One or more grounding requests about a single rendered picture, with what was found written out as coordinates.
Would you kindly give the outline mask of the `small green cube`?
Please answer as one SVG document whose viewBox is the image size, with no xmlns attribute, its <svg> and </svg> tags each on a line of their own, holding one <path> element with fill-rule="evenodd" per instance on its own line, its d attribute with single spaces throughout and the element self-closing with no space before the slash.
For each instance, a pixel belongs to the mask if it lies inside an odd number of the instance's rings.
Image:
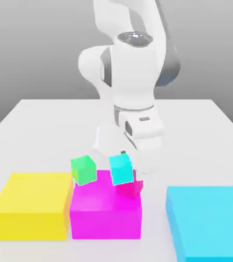
<svg viewBox="0 0 233 262">
<path fill-rule="evenodd" d="M 71 167 L 72 177 L 78 186 L 82 186 L 97 180 L 96 163 L 89 155 L 72 159 Z"/>
</svg>

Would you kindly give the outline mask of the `large yellow box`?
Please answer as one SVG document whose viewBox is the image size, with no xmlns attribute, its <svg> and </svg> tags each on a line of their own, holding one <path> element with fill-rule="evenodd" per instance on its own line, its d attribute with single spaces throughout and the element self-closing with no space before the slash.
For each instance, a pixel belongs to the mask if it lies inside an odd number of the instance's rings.
<svg viewBox="0 0 233 262">
<path fill-rule="evenodd" d="M 13 173 L 0 193 L 0 241 L 64 241 L 73 178 L 62 173 Z"/>
</svg>

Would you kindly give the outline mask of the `large magenta box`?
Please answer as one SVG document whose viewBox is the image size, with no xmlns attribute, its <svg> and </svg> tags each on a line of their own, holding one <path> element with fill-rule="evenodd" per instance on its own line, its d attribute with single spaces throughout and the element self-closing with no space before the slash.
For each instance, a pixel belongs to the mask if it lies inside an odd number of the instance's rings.
<svg viewBox="0 0 233 262">
<path fill-rule="evenodd" d="M 109 170 L 98 170 L 96 181 L 75 187 L 69 214 L 72 239 L 141 238 L 141 196 L 118 193 Z"/>
</svg>

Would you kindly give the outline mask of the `large cyan box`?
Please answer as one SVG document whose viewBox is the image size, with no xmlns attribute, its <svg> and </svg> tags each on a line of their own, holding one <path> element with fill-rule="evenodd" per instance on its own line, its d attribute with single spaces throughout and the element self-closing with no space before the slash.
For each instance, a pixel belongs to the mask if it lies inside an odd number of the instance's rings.
<svg viewBox="0 0 233 262">
<path fill-rule="evenodd" d="M 233 262 L 233 186 L 169 186 L 177 262 Z"/>
</svg>

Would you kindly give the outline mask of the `small magenta cube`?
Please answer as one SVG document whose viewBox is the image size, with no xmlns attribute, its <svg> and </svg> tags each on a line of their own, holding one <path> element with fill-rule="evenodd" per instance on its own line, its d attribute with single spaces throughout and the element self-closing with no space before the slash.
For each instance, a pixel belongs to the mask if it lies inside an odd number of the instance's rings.
<svg viewBox="0 0 233 262">
<path fill-rule="evenodd" d="M 143 189 L 143 181 L 134 181 L 130 183 L 120 184 L 115 186 L 115 190 L 118 194 L 127 198 L 137 197 Z"/>
</svg>

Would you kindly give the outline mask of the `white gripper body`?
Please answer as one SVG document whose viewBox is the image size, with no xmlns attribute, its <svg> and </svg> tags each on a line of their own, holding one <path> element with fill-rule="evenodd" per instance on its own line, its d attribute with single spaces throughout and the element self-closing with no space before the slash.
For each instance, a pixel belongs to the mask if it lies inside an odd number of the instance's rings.
<svg viewBox="0 0 233 262">
<path fill-rule="evenodd" d="M 125 132 L 125 151 L 138 174 L 152 174 L 160 169 L 162 135 L 146 138 L 132 138 Z"/>
</svg>

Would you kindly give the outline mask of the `small cyan cube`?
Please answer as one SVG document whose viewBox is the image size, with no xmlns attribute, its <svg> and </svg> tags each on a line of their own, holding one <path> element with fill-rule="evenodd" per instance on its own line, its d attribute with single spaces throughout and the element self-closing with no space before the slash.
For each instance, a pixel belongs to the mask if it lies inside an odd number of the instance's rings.
<svg viewBox="0 0 233 262">
<path fill-rule="evenodd" d="M 126 153 L 110 156 L 109 163 L 114 186 L 134 181 L 132 163 Z"/>
</svg>

